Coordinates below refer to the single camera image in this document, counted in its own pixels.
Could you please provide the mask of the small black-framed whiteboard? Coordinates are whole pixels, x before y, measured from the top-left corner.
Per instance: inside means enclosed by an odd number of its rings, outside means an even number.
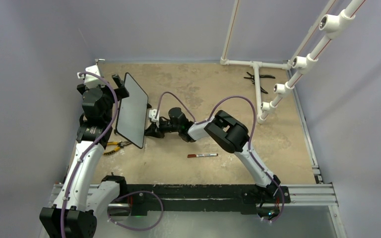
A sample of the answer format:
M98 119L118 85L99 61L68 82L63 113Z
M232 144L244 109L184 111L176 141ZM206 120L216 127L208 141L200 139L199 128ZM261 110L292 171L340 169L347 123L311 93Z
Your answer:
M118 109L116 134L131 142L137 148L144 147L144 131L147 121L147 93L130 73L125 73L125 88L129 96L121 99Z

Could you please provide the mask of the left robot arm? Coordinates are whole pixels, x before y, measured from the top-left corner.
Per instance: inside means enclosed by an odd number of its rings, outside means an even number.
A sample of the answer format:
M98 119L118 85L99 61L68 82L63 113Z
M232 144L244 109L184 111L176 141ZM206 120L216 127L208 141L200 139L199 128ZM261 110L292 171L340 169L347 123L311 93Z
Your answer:
M124 202L128 189L122 176L104 177L97 191L89 189L98 162L108 145L116 113L129 93L124 81L115 74L113 88L107 80L91 72L80 72L84 82L77 86L82 95L83 113L79 119L75 154L62 189L51 207L42 208L39 219L51 238L91 238L95 235L98 217L114 200Z

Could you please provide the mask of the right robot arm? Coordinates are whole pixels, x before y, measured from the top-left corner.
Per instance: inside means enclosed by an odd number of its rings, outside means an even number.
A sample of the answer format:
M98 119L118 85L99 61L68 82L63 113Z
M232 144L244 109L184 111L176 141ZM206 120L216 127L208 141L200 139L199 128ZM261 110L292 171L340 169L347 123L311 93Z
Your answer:
M157 109L150 110L150 126L144 131L145 136L164 138L166 133L176 132L185 142L196 142L211 137L224 151L235 155L252 176L258 194L263 201L270 202L277 195L285 195L280 180L254 150L252 132L240 121L223 110L219 110L211 119L193 122L174 107L168 111L168 118L156 115Z

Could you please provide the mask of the yellow-handled pliers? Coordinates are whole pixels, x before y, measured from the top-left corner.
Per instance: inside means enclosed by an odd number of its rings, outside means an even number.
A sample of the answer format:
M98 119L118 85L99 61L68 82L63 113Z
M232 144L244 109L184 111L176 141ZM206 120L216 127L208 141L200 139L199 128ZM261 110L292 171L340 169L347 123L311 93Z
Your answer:
M103 155L104 156L113 155L128 145L131 145L130 141L108 142L107 146L113 146L113 149L108 152L104 152Z

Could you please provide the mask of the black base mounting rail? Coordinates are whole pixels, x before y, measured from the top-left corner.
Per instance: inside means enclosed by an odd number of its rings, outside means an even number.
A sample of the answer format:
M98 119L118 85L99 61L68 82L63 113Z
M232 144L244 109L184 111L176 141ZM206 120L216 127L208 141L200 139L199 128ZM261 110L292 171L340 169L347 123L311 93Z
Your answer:
M149 211L239 212L242 215L274 217L283 204L291 203L288 187L285 195L270 197L254 184L129 184L121 189L133 216Z

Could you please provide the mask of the aluminium extrusion frame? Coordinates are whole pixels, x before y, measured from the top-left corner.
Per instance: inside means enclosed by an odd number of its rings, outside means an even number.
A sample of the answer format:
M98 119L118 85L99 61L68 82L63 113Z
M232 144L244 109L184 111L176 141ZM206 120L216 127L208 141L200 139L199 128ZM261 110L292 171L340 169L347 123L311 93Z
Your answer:
M127 204L113 199L98 217L93 238L344 238L331 184L284 185L291 203L274 217L239 212L149 211L133 216Z

